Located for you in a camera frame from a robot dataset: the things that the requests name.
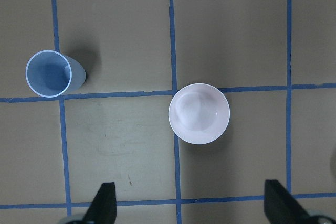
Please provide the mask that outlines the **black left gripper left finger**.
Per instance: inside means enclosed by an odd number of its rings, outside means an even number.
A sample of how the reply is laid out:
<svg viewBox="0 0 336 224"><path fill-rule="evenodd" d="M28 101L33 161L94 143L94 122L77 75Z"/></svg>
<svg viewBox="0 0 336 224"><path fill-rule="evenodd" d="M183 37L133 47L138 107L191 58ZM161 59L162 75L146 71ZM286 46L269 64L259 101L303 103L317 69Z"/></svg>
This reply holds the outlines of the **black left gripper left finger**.
<svg viewBox="0 0 336 224"><path fill-rule="evenodd" d="M110 223L116 221L115 183L103 183L84 215L83 223Z"/></svg>

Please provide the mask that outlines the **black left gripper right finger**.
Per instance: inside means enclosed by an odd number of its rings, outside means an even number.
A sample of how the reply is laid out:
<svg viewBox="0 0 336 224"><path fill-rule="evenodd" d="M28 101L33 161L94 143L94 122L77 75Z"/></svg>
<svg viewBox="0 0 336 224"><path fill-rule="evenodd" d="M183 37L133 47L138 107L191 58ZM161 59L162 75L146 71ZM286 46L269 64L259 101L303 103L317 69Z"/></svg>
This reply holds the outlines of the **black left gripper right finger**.
<svg viewBox="0 0 336 224"><path fill-rule="evenodd" d="M310 215L276 179L264 184L264 213L270 223L307 223Z"/></svg>

